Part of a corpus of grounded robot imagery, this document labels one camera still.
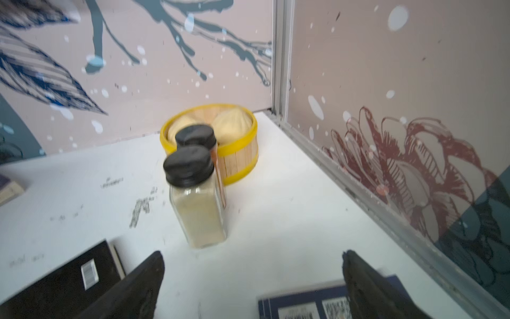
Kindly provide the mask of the black paperback book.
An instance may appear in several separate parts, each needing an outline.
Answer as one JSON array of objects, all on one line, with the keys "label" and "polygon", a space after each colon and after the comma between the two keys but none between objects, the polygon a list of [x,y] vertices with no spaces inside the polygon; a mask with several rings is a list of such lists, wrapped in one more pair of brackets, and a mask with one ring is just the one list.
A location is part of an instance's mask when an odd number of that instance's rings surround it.
[{"label": "black paperback book", "polygon": [[126,276],[106,240],[76,256],[1,305],[2,318],[74,318]]}]

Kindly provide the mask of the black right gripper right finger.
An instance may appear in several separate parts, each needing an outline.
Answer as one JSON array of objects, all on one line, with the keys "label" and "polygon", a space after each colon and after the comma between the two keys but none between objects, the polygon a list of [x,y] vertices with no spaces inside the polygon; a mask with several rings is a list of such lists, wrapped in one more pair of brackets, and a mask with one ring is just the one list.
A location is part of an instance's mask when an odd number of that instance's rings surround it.
[{"label": "black right gripper right finger", "polygon": [[343,253],[343,276],[351,315],[355,319],[430,318],[352,250]]}]

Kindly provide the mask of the navy book with QR code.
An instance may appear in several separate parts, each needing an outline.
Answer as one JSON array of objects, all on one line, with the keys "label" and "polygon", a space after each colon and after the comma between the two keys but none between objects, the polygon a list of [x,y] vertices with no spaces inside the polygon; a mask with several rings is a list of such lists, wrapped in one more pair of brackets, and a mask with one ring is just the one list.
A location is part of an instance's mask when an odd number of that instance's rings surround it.
[{"label": "navy book with QR code", "polygon": [[257,298],[260,318],[352,318],[343,279]]}]

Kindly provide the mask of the navy blue book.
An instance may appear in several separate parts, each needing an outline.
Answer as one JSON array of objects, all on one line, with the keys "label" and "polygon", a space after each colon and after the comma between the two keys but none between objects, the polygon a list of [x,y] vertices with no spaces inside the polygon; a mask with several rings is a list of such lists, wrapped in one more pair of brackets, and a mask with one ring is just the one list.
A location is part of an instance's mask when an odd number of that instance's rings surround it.
[{"label": "navy blue book", "polygon": [[0,175],[0,206],[23,195],[25,190],[15,181],[4,175]]}]

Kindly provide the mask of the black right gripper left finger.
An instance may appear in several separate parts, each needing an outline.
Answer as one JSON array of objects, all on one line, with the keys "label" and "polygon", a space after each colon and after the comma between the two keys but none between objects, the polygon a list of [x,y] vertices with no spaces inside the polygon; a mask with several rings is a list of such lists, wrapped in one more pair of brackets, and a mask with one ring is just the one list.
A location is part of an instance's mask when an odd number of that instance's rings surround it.
[{"label": "black right gripper left finger", "polygon": [[162,253],[155,251],[76,317],[153,319],[164,274]]}]

